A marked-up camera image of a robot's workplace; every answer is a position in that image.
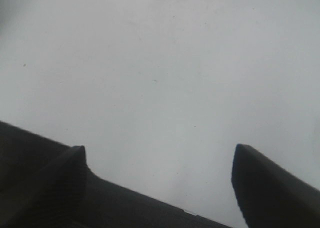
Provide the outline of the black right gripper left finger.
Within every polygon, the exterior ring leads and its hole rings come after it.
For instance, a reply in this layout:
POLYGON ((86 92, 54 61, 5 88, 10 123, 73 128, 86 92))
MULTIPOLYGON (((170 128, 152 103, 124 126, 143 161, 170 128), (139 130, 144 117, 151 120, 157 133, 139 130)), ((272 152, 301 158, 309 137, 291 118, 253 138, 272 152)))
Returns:
POLYGON ((85 196, 86 182, 85 148, 72 147, 1 192, 1 227, 70 227, 85 196))

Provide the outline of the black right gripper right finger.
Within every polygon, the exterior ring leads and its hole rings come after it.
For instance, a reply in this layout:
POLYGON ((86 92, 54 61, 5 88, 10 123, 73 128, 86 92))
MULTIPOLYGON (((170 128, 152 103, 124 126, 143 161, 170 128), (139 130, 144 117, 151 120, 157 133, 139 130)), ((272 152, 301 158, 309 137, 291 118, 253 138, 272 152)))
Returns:
POLYGON ((231 183, 248 227, 319 227, 320 192, 245 144, 234 151, 231 183))

